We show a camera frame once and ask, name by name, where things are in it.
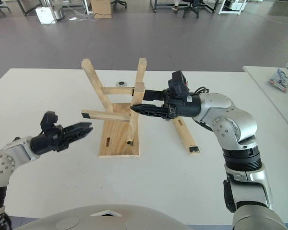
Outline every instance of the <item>rectangular hole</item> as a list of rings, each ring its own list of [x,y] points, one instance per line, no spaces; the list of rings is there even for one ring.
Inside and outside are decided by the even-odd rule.
[[[110,145],[110,138],[107,138],[106,147],[109,147],[109,145]]]

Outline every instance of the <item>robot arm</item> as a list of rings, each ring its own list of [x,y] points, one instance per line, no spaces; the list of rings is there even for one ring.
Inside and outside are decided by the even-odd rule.
[[[0,150],[0,222],[4,218],[4,198],[10,176],[21,165],[37,160],[40,155],[53,151],[62,151],[69,144],[84,138],[93,128],[91,123],[80,122],[63,128],[55,126],[58,116],[54,112],[45,113],[42,121],[42,132],[36,137],[15,138]]]
[[[144,100],[164,101],[162,107],[140,104],[131,109],[167,120],[177,116],[192,117],[214,132],[225,159],[224,200],[228,210],[235,213],[234,229],[285,230],[284,223],[273,211],[271,188],[255,138],[254,118],[238,109],[228,97],[209,93],[205,87],[189,93],[181,71],[172,73],[168,85],[162,92],[147,91],[144,95]]]

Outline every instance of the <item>cord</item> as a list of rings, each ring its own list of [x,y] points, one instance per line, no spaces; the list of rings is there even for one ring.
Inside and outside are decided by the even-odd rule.
[[[208,88],[202,86],[202,87],[198,88],[197,90],[195,90],[195,92],[194,92],[193,95],[199,95],[199,94],[201,94],[201,93],[209,93],[209,91],[210,91],[210,90],[209,90]],[[201,121],[195,121],[195,122],[196,122],[197,124],[199,124],[201,127],[203,127],[203,128],[205,128],[205,129],[207,129],[207,130],[209,130],[209,131],[212,132],[212,128],[209,127],[205,122],[201,122]]]
[[[63,4],[64,4],[65,6],[67,6],[68,9],[72,10],[76,15],[79,16],[79,19],[77,19],[76,21],[84,21],[84,20],[97,21],[97,20],[98,20],[98,18],[92,19],[89,15],[86,15],[86,14],[84,14],[84,13],[80,13],[80,12],[72,9],[72,8],[71,8],[69,5],[67,5],[65,2],[63,2]]]
[[[208,88],[206,88],[206,87],[204,87],[204,86],[202,86],[202,87],[200,87],[200,88],[198,88],[197,90],[195,90],[195,94],[200,94],[200,93],[209,93],[209,89]]]

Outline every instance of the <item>white table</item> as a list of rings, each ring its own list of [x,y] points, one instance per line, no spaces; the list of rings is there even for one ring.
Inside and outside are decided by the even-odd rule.
[[[121,80],[133,86],[136,74],[97,73],[105,87]],[[276,211],[288,222],[288,124],[247,73],[184,74],[192,90],[205,85],[255,117]],[[144,82],[147,89],[161,90],[170,78],[169,71],[148,71]],[[130,101],[126,95],[111,98]],[[16,136],[37,135],[47,110],[68,126],[86,120],[82,109],[103,110],[84,71],[11,69],[0,79],[0,148]],[[224,159],[213,133],[185,119],[201,150],[191,156],[172,123],[140,116],[140,158],[99,159],[103,121],[91,122],[94,130],[68,150],[47,153],[15,171],[5,200],[9,215],[42,218],[75,207],[124,203],[154,208],[185,224],[231,224],[223,199]]]
[[[284,93],[275,86],[271,85],[268,80],[276,72],[276,67],[259,67],[244,66],[243,69],[254,79],[259,88],[270,99],[272,104],[280,112],[288,123],[288,92]],[[288,76],[288,69],[281,68]]]

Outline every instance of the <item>gray floor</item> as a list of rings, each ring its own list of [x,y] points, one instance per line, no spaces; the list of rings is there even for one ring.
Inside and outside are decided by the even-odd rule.
[[[269,15],[272,1],[249,2],[240,16],[202,9],[199,19],[182,19],[182,12],[153,13],[147,0],[130,0],[112,19],[48,26],[8,4],[12,14],[0,15],[0,77],[10,68],[78,69],[83,58],[116,70],[135,70],[140,57],[148,70],[242,71],[288,61],[288,17]]]

